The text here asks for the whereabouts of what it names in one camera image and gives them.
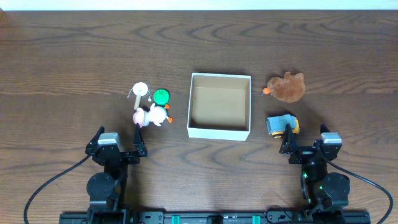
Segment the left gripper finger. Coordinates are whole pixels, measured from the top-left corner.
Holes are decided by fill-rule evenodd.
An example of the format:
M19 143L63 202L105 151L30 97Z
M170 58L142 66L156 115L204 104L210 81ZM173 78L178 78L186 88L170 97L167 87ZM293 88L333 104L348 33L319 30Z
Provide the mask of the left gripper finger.
M98 144L98 140L99 140L101 134L103 134L103 133L104 133L104 126L100 126L99 130L96 132L94 137L89 142L89 148L95 147Z
M146 152L146 145L141 136L141 127L138 123L136 124L136 129L134 132L133 146L137 152Z

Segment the yellow grey toy truck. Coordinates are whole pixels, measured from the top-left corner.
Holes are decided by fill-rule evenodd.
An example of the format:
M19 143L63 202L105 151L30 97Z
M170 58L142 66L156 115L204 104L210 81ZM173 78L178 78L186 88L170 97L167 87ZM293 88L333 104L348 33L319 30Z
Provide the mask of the yellow grey toy truck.
M268 133L275 139L281 138L284 135L287 124L290 125L294 134L300 132L298 119L290 114L268 117L266 121Z

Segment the pink white duck toy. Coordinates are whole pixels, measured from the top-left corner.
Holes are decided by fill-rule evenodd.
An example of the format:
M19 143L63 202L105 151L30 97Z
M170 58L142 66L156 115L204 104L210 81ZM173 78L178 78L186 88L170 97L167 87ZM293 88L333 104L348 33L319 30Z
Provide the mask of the pink white duck toy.
M148 126L149 123L161 126L165 120L172 123L174 119L167 115L167 109L169 108L169 104L156 106L155 103L151 105L149 111L144 111L142 108L138 108L133 114L133 122L134 124L138 124L140 128Z

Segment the brown plush toy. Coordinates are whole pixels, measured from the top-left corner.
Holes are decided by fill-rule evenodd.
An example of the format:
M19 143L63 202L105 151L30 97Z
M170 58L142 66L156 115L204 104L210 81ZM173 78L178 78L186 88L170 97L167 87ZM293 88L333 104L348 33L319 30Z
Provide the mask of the brown plush toy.
M305 93L304 74L285 72L284 77L271 77L262 90L263 95L272 95L284 103L293 103L301 99Z

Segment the green round plastic disc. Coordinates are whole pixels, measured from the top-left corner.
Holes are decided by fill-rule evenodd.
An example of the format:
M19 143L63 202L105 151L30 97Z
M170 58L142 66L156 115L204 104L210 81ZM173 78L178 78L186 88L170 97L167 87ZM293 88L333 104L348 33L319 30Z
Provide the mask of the green round plastic disc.
M166 89L158 89L154 92L154 102L157 105L165 106L169 103L170 94Z

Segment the white wooden rattle drum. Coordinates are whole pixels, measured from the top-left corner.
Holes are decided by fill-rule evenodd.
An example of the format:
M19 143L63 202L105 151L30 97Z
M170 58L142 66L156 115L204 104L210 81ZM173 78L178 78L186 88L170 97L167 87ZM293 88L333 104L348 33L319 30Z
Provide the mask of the white wooden rattle drum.
M130 98L130 96L134 94L136 96L136 99L134 101L134 109L137 110L140 107L141 100L143 96L149 95L147 100L148 102L152 101L151 98L151 93L149 91L149 86L148 84L144 82L137 82L133 85L133 87L130 89L127 98Z

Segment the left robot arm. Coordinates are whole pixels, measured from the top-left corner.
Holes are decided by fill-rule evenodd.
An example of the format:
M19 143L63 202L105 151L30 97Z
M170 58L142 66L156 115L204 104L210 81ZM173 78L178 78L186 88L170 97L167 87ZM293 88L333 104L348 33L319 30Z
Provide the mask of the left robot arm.
M140 158L147 156L140 126L136 124L135 128L131 151L121 151L118 133L106 133L104 127L87 144L85 153L104 170L93 175L86 185L90 206L85 223L137 222L134 212L124 204L128 166L140 163Z

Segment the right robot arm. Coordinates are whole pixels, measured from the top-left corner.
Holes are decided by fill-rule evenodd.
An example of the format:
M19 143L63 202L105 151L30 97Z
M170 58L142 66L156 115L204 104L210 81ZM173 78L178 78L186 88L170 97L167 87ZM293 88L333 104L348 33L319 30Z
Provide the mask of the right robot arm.
M348 205L350 180L346 175L328 172L327 164L337 158L342 147L338 133L320 126L319 140L312 146L299 146L289 124L285 126L281 154L288 154L289 164L301 165L301 191L308 205L292 214L296 222L344 222L343 207Z

